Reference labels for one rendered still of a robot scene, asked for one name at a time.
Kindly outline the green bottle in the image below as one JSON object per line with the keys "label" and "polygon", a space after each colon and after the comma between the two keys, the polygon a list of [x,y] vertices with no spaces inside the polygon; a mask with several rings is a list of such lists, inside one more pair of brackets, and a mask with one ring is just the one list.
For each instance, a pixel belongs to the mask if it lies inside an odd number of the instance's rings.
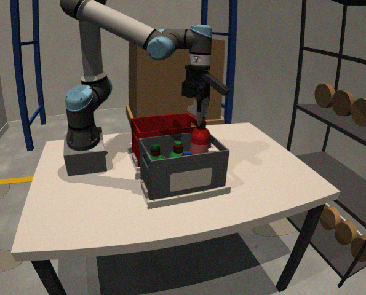
{"label": "green bottle", "polygon": [[183,154],[183,144],[181,141],[176,141],[173,145],[173,151],[169,154],[169,158],[180,157]]}
{"label": "green bottle", "polygon": [[160,154],[160,147],[158,144],[152,144],[150,156],[152,160],[164,159],[164,156]]}

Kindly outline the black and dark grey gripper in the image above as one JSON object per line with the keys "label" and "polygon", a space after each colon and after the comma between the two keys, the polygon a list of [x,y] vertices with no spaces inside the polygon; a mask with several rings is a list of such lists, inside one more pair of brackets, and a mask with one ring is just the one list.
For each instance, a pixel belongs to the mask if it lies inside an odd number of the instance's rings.
{"label": "black and dark grey gripper", "polygon": [[186,96],[187,98],[197,97],[194,99],[192,106],[187,107],[187,111],[190,114],[197,116],[197,126],[199,127],[202,118],[206,119],[210,99],[210,85],[201,79],[199,75],[202,71],[210,70],[210,66],[200,67],[185,65],[185,69],[186,80],[182,82],[181,95]]}

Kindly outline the red bottle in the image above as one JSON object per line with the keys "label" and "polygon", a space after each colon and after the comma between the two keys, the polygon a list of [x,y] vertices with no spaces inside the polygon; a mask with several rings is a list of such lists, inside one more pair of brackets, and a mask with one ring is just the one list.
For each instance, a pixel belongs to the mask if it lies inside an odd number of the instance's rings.
{"label": "red bottle", "polygon": [[202,118],[200,126],[191,132],[190,152],[194,154],[207,153],[210,148],[210,132],[206,128],[205,118]]}

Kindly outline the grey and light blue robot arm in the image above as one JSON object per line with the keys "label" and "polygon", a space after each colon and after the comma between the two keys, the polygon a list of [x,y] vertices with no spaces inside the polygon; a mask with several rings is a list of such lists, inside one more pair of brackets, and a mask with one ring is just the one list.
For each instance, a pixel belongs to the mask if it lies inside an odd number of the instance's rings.
{"label": "grey and light blue robot arm", "polygon": [[[84,75],[81,84],[65,96],[68,119],[67,145],[75,151],[94,148],[100,134],[94,111],[106,101],[112,83],[103,71],[100,28],[147,50],[153,60],[165,60],[176,49],[189,49],[191,66],[211,64],[212,28],[191,25],[190,29],[160,29],[139,22],[110,7],[107,0],[60,0],[64,13],[79,21]],[[92,91],[93,90],[93,91]]]}

